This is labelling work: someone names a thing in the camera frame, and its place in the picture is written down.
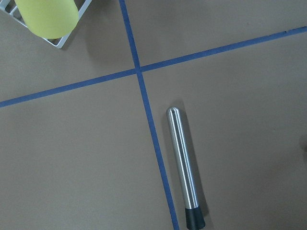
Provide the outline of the yellow cup on rack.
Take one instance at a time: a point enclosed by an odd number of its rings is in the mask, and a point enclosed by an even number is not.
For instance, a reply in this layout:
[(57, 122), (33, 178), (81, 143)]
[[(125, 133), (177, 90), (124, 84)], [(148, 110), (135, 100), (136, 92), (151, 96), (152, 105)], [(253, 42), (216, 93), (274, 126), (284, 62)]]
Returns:
[(57, 39), (76, 27), (79, 12), (73, 0), (16, 0), (27, 26), (41, 38)]

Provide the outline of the steel muddler black tip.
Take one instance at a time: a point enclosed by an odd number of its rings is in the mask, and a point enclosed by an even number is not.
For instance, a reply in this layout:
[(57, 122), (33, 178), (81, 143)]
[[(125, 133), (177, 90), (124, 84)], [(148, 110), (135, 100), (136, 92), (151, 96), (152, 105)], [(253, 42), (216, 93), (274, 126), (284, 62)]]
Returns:
[(205, 227), (205, 220), (197, 196), (180, 109), (171, 106), (166, 116), (185, 205), (186, 226), (189, 230), (201, 230)]

